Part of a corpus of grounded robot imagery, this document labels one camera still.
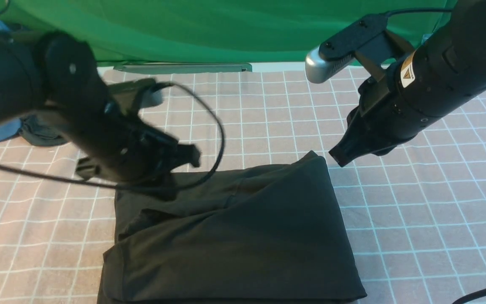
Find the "folded black garment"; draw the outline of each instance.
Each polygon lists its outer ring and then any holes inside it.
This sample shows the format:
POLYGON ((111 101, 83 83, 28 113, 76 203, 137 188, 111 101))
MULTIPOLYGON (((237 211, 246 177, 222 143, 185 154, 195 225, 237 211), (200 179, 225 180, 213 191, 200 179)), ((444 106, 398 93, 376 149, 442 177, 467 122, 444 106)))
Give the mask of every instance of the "folded black garment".
MULTIPOLYGON (((204 173, 176 174, 181 185, 204 173)), ((346 303, 364 298, 326 161, 216 173, 173 202, 118 192, 109 303, 346 303)))

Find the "grid mat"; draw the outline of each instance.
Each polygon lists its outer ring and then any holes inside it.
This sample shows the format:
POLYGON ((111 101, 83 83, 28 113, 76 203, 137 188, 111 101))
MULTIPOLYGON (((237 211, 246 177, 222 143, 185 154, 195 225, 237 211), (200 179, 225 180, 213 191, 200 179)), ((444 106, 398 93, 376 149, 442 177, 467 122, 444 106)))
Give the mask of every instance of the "grid mat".
MULTIPOLYGON (((108 83, 140 77, 104 75, 108 83)), ((327 151, 366 77, 347 68, 320 85, 302 71, 158 78, 189 85, 221 117, 221 170, 292 163, 309 150, 324 155, 369 294, 361 304, 451 303, 486 287, 486 92, 390 154, 339 168, 327 151)), ((199 171, 208 170, 216 126, 184 92, 164 93, 164 104, 141 115, 197 144, 199 171)), ((72 176, 80 156, 71 144, 0 144, 0 163, 55 175, 72 176)), ((94 303, 102 253, 113 244, 113 195, 0 172, 0 303, 94 303)))

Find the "green backdrop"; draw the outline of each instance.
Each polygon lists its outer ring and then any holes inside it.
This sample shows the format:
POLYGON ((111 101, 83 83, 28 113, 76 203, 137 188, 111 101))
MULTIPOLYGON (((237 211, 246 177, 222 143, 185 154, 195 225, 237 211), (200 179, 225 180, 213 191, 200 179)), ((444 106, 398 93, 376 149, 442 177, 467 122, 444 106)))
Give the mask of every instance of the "green backdrop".
MULTIPOLYGON (((283 62, 303 61, 309 50, 365 14, 452 5, 452 0, 12 0, 1 19, 71 33, 89 42, 100 65, 283 62)), ((440 13, 395 16, 389 28, 418 45, 446 19, 440 13)))

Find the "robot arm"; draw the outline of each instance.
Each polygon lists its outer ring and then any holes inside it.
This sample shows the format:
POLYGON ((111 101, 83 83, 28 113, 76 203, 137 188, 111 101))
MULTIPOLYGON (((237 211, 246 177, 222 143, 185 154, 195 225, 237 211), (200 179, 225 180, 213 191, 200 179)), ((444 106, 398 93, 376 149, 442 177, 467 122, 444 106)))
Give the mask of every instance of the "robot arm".
POLYGON ((37 113, 88 155, 76 170, 85 180, 173 189, 172 169, 200 166, 194 145, 139 118, 169 85, 142 79, 108 87, 86 43, 61 32, 0 33, 0 123, 37 113))
POLYGON ((341 167, 365 154, 387 154, 486 90, 486 0, 460 0, 450 21, 417 50, 386 29, 401 12, 417 10, 366 15, 307 55, 313 83, 353 60, 370 73, 345 135, 329 151, 341 167), (390 58, 397 61, 382 68, 390 58))

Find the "warning label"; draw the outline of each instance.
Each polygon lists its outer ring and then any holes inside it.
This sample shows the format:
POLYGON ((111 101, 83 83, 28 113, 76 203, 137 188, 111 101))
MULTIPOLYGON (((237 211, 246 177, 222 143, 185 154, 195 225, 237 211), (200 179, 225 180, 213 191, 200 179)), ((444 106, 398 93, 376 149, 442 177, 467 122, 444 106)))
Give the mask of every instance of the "warning label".
POLYGON ((401 84, 403 88, 406 88, 415 80, 415 75, 413 74, 412 60, 413 53, 406 58, 401 67, 401 84))

